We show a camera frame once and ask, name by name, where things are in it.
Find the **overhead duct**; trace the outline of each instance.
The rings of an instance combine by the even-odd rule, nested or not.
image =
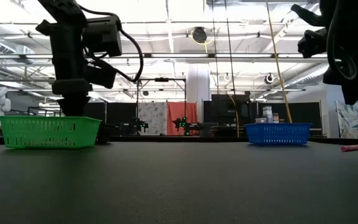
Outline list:
[[[214,6],[224,5],[225,2],[228,6],[240,5],[240,4],[246,4],[246,3],[256,3],[256,2],[266,3],[266,0],[206,0],[206,4],[211,6],[212,1],[214,2]],[[306,3],[308,1],[311,1],[311,0],[292,0],[291,2]],[[288,3],[288,1],[286,1],[286,0],[270,0],[269,3]]]
[[[301,74],[297,75],[296,77],[292,78],[289,81],[285,82],[285,88],[293,88],[297,85],[307,85],[307,84],[315,84],[318,83],[319,81],[321,81],[323,79],[323,75],[324,73],[327,71],[329,65],[324,63],[324,64],[320,64],[317,66],[314,66],[311,69],[308,69],[305,72],[302,72]],[[281,90],[280,86],[275,86],[273,89],[273,91],[268,91],[268,92],[264,92],[262,93],[259,98],[264,98],[266,96],[269,96],[271,94],[274,94],[278,91]]]
[[[24,45],[8,43],[0,38],[0,53],[26,55],[26,54],[34,54],[35,52]],[[16,62],[26,63],[26,64],[32,64],[34,62],[33,60],[25,59],[25,58],[14,59],[14,60]]]

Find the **red curtain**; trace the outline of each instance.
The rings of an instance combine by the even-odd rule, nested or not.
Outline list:
[[[177,136],[184,135],[185,131],[183,128],[176,129],[175,124],[172,122],[177,118],[185,116],[185,103],[174,103],[168,102],[168,115],[167,115],[167,135]],[[197,104],[187,103],[186,104],[186,117],[189,123],[197,123]]]

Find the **white column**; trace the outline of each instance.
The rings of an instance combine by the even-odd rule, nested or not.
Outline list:
[[[197,103],[199,122],[203,122],[203,101],[211,99],[209,78],[208,64],[190,64],[187,73],[187,102]]]

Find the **green basket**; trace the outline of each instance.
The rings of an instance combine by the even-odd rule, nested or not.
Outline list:
[[[70,148],[94,146],[100,120],[87,117],[1,116],[9,148]]]

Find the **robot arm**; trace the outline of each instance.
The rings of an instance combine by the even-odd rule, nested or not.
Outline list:
[[[1,109],[2,109],[3,112],[9,112],[11,110],[11,100],[10,99],[5,99],[4,106],[2,106]]]
[[[298,43],[304,58],[327,52],[329,68],[323,82],[341,85],[345,103],[358,100],[358,3],[350,0],[320,0],[321,16],[294,5],[291,9],[312,26],[323,26],[316,32],[305,31]]]
[[[0,97],[1,98],[5,98],[7,93],[8,93],[8,89],[6,87],[0,87]]]
[[[63,95],[58,103],[66,116],[83,114],[84,105],[90,99],[87,95],[92,91],[91,83],[112,88],[117,73],[130,82],[140,78],[143,71],[142,51],[136,41],[123,31],[117,15],[90,11],[74,0],[39,0],[39,3],[57,21],[51,24],[44,20],[36,30],[50,36],[56,74],[52,91]],[[82,11],[107,17],[87,19]],[[122,54],[119,33],[126,36],[139,53],[140,68],[135,78],[128,77],[102,60],[107,55],[116,57]]]

